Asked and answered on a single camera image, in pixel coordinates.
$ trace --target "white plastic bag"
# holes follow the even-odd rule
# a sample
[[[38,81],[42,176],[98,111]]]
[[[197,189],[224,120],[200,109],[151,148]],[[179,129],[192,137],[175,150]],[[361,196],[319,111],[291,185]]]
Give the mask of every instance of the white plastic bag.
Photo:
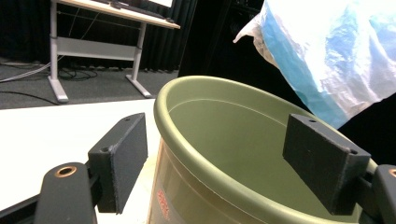
[[[260,17],[280,72],[334,128],[396,92],[395,1],[265,0]]]

